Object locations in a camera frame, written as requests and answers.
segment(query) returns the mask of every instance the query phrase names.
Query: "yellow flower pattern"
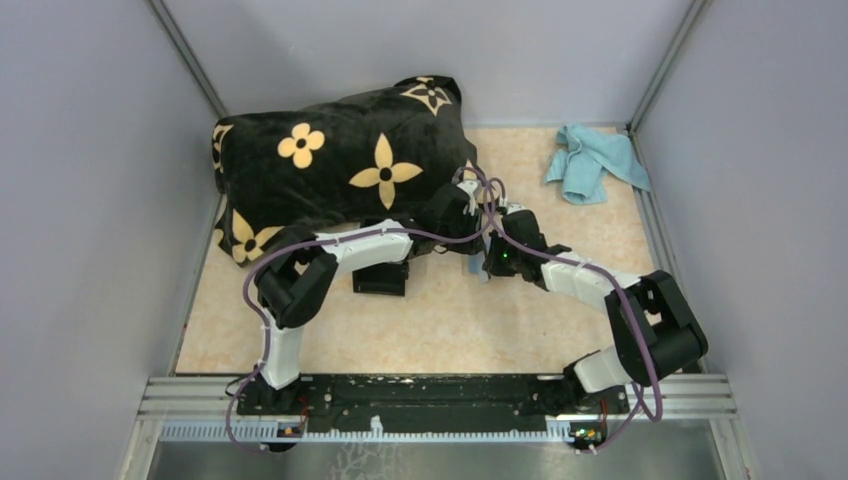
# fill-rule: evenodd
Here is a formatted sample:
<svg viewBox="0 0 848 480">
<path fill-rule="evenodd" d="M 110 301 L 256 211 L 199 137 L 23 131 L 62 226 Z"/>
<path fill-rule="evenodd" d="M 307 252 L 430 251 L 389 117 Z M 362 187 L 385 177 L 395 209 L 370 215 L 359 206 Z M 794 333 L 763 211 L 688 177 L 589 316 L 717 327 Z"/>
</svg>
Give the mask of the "yellow flower pattern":
<svg viewBox="0 0 848 480">
<path fill-rule="evenodd" d="M 292 136 L 282 139 L 277 153 L 283 158 L 293 157 L 294 166 L 307 168 L 312 165 L 312 152 L 324 146 L 324 133 L 311 131 L 308 123 L 298 123 L 292 128 Z"/>
<path fill-rule="evenodd" d="M 395 201 L 395 184 L 405 182 L 423 170 L 413 163 L 394 163 L 392 147 L 384 134 L 380 134 L 374 149 L 376 168 L 366 168 L 350 179 L 350 184 L 359 188 L 379 185 L 380 202 L 386 210 L 392 208 Z"/>
<path fill-rule="evenodd" d="M 401 93 L 401 95 L 414 98 L 427 105 L 427 108 L 433 112 L 433 115 L 439 114 L 439 108 L 442 105 L 451 105 L 450 98 L 448 98 L 442 87 L 436 86 L 433 77 L 417 77 L 416 80 L 421 83 Z"/>
<path fill-rule="evenodd" d="M 232 255 L 236 263 L 242 263 L 245 259 L 256 260 L 262 255 L 262 247 L 283 227 L 263 228 L 254 235 L 253 228 L 233 209 L 233 236 L 239 243 L 233 244 Z"/>
<path fill-rule="evenodd" d="M 212 130 L 212 166 L 215 170 L 224 173 L 224 166 L 221 164 L 221 144 L 224 142 L 224 135 L 227 134 L 233 125 L 216 125 L 215 130 Z"/>
</svg>

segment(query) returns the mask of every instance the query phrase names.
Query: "metal frame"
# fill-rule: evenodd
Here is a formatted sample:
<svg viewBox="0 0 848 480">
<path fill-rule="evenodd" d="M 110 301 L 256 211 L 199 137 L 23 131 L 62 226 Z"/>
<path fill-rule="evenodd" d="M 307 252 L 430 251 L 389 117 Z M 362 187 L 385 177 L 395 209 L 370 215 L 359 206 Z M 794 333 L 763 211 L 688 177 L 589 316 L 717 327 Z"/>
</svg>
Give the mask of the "metal frame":
<svg viewBox="0 0 848 480">
<path fill-rule="evenodd" d="M 146 479 L 159 442 L 228 442 L 224 425 L 230 398 L 224 394 L 235 376 L 154 377 L 147 383 L 139 406 L 121 478 Z M 736 403 L 727 378 L 721 374 L 676 374 L 661 382 L 664 418 L 668 421 L 710 420 L 732 428 L 737 418 Z M 635 393 L 627 387 L 627 396 L 635 404 Z M 652 392 L 645 392 L 648 405 Z M 610 420 L 623 420 L 626 415 L 611 415 Z M 306 433 L 299 439 L 275 436 L 280 426 L 297 425 L 300 418 L 292 415 L 250 416 L 233 413 L 235 436 L 245 443 L 320 442 L 320 443 L 561 443 L 569 422 L 596 421 L 597 415 L 559 415 L 549 417 L 547 430 L 540 432 L 393 434 L 372 424 L 369 432 Z M 648 421 L 644 414 L 635 421 Z M 722 464 L 729 464 L 729 449 L 718 449 Z M 743 478 L 728 476 L 729 479 Z"/>
<path fill-rule="evenodd" d="M 218 97 L 209 78 L 204 73 L 185 37 L 180 32 L 164 0 L 145 0 L 162 24 L 175 49 L 203 92 L 210 108 L 219 116 L 227 115 L 226 107 Z M 672 68 L 680 58 L 691 33 L 703 17 L 711 0 L 693 0 L 674 39 L 651 79 L 632 121 L 625 127 L 633 141 L 639 160 L 650 170 L 639 142 L 639 131 L 660 94 Z M 653 193 L 634 189 L 634 196 L 645 227 L 645 235 L 655 265 L 672 273 L 678 281 L 679 268 L 669 242 L 662 214 Z M 176 355 L 172 364 L 176 364 Z M 155 448 L 160 441 L 226 441 L 223 433 L 224 415 L 229 398 L 224 395 L 232 376 L 157 377 L 151 378 L 141 401 L 130 444 L 121 470 L 121 478 L 145 479 L 154 461 Z M 677 374 L 661 382 L 665 406 L 664 418 L 670 421 L 709 420 L 715 443 L 717 461 L 728 479 L 758 479 L 759 469 L 747 441 L 727 378 L 720 374 Z M 634 393 L 627 394 L 633 404 Z M 653 397 L 646 392 L 650 405 Z M 594 415 L 560 415 L 550 418 L 546 432 L 529 434 L 445 434 L 416 437 L 416 442 L 547 442 L 562 441 L 562 426 L 570 421 L 595 420 Z M 623 419 L 611 416 L 610 419 Z M 232 417 L 234 433 L 244 442 L 270 440 L 280 424 L 297 424 L 293 416 Z M 637 421 L 645 421 L 642 414 Z M 404 442 L 411 437 L 383 432 L 372 426 L 371 432 L 356 434 L 306 434 L 300 441 L 307 442 Z"/>
</svg>

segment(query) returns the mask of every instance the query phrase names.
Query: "fabric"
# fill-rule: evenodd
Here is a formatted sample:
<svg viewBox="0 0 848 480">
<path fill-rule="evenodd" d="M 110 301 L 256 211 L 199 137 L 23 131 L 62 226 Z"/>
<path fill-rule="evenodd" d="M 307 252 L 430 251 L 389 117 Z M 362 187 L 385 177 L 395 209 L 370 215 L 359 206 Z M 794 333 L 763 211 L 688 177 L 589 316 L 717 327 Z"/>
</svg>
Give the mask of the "fabric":
<svg viewBox="0 0 848 480">
<path fill-rule="evenodd" d="M 219 120 L 212 160 L 226 206 L 218 246 L 244 265 L 289 225 L 414 217 L 457 168 L 477 164 L 461 101 L 452 78 L 413 77 L 299 111 Z"/>
<path fill-rule="evenodd" d="M 558 150 L 551 159 L 545 183 L 562 181 L 562 196 L 575 205 L 604 203 L 601 180 L 607 172 L 642 190 L 651 190 L 648 172 L 636 160 L 630 139 L 583 125 L 566 125 L 557 133 Z"/>
</svg>

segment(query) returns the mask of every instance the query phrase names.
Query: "cable tie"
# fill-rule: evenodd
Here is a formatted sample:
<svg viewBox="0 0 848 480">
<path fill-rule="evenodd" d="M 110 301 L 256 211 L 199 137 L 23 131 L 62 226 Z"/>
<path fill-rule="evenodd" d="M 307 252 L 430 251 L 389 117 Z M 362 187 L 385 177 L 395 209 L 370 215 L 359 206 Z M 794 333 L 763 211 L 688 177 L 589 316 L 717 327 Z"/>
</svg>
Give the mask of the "cable tie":
<svg viewBox="0 0 848 480">
<path fill-rule="evenodd" d="M 571 272 L 571 284 L 574 285 L 574 296 L 581 302 L 583 301 L 583 296 L 580 295 L 580 282 L 577 281 L 577 275 L 580 273 L 580 270 L 583 270 L 583 267 L 585 267 L 587 263 L 589 263 L 588 258 L 580 260 L 580 263 L 578 263 L 575 266 L 574 271 Z"/>
</svg>

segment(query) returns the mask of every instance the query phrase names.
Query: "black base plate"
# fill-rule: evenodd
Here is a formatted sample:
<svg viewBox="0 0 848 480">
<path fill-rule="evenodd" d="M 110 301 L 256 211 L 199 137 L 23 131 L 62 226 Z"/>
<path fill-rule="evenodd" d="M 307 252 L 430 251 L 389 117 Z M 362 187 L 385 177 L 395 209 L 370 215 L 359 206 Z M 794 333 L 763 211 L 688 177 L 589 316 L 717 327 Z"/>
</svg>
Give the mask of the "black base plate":
<svg viewBox="0 0 848 480">
<path fill-rule="evenodd" d="M 569 404 L 555 376 L 539 375 L 303 375 L 281 390 L 261 375 L 247 386 L 239 415 L 299 415 L 309 409 L 309 431 L 369 431 L 379 415 L 389 433 L 544 431 L 545 416 L 627 413 L 623 387 Z"/>
</svg>

